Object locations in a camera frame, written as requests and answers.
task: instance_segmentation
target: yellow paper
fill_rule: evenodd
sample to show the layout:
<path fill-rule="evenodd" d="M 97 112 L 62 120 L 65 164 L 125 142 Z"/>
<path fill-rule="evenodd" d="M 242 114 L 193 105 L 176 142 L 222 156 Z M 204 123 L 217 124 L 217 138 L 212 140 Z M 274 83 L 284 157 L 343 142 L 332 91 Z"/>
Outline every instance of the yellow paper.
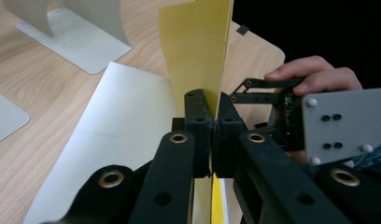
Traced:
<path fill-rule="evenodd" d="M 160 8 L 162 51 L 179 116 L 185 114 L 184 94 L 196 89 L 204 91 L 211 116 L 217 116 L 231 20 L 232 0 Z"/>

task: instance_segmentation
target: gray metal plate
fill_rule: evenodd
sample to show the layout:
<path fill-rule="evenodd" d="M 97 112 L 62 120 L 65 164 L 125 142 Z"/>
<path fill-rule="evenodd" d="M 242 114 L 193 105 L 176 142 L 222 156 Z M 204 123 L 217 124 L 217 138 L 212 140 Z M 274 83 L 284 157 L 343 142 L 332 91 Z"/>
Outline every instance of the gray metal plate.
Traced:
<path fill-rule="evenodd" d="M 309 94 L 302 104 L 307 159 L 317 161 L 310 163 L 359 156 L 368 153 L 362 146 L 381 144 L 381 88 Z"/>

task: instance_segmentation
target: light wood tabletop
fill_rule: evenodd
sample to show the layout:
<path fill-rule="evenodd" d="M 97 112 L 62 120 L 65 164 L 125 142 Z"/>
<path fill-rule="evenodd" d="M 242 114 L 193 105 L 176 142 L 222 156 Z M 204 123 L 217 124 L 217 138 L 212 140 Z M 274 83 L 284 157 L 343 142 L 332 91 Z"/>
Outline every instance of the light wood tabletop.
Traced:
<path fill-rule="evenodd" d="M 180 2 L 186 1 L 122 0 L 122 22 L 133 49 L 116 62 L 167 77 L 158 8 Z M 19 22 L 0 0 L 0 93 L 30 116 L 0 142 L 0 224 L 23 222 L 105 71 L 87 74 L 17 30 Z M 224 91 L 284 61 L 281 50 L 254 34 L 238 34 L 238 27 L 231 25 Z M 258 119 L 267 119 L 268 109 Z"/>

